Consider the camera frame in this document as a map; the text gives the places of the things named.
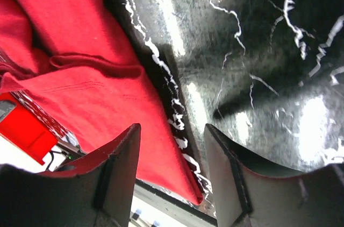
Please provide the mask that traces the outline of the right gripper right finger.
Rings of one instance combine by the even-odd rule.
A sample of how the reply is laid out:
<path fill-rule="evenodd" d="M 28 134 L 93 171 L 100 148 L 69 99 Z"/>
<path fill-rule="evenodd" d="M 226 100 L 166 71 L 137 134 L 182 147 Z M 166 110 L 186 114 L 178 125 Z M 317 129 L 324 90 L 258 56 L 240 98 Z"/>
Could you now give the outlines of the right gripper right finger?
<path fill-rule="evenodd" d="M 284 226 L 298 207 L 302 172 L 274 163 L 229 139 L 215 126 L 204 129 L 218 226 Z"/>

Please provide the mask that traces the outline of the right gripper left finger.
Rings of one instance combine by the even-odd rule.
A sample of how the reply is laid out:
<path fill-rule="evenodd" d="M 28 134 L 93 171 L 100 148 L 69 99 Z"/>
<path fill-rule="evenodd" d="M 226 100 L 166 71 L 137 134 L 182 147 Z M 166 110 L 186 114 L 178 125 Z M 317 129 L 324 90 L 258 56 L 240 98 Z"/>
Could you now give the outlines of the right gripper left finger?
<path fill-rule="evenodd" d="M 101 148 L 44 172 L 49 192 L 38 226 L 128 226 L 141 126 L 128 127 Z"/>

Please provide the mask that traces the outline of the dark red t shirt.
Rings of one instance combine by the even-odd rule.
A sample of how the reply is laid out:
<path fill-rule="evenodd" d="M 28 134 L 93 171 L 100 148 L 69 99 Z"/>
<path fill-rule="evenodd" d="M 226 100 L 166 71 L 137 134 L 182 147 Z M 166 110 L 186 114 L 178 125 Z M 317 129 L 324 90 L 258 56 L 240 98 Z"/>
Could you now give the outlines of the dark red t shirt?
<path fill-rule="evenodd" d="M 90 153 L 141 125 L 137 178 L 202 192 L 161 100 L 103 0 L 1 0 L 1 92 L 25 91 Z"/>

